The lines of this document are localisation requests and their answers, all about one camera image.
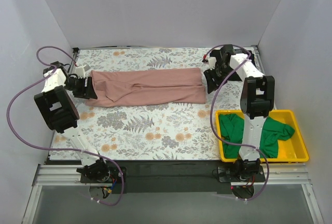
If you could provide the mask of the pink t shirt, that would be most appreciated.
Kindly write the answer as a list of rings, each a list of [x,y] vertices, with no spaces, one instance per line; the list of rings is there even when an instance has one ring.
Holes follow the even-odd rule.
[[[165,103],[206,103],[201,69],[157,69],[131,72],[91,72],[97,99],[87,106],[146,106]]]

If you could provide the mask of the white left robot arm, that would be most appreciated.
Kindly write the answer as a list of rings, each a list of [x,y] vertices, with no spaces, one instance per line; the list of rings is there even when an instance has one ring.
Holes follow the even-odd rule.
[[[56,61],[44,69],[46,79],[41,93],[34,96],[34,101],[49,129],[67,139],[77,152],[82,168],[77,172],[89,180],[105,182],[110,172],[103,158],[84,137],[78,126],[79,113],[67,91],[81,99],[97,99],[91,77],[69,75],[64,64]]]

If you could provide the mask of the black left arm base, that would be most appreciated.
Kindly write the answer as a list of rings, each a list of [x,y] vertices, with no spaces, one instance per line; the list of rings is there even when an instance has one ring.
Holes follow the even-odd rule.
[[[115,166],[85,166],[76,170],[80,174],[81,183],[113,183],[122,182],[120,171]]]

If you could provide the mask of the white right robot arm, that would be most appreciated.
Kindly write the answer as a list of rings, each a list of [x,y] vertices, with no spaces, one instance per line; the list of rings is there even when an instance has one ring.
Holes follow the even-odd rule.
[[[260,160],[267,157],[259,147],[263,126],[274,107],[274,77],[262,73],[255,65],[253,53],[238,45],[217,45],[202,61],[209,66],[203,73],[208,93],[219,93],[234,74],[243,82],[240,108],[244,114],[244,131],[242,143],[237,144],[239,158],[232,165],[217,168],[219,181],[247,181],[263,176]]]

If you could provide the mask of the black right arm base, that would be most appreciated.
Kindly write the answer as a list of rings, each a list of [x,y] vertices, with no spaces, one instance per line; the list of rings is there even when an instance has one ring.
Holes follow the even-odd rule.
[[[221,183],[247,183],[254,181],[255,183],[263,183],[266,181],[266,176],[263,167],[260,166],[257,173],[254,172],[236,172],[231,166],[218,166],[217,179]]]

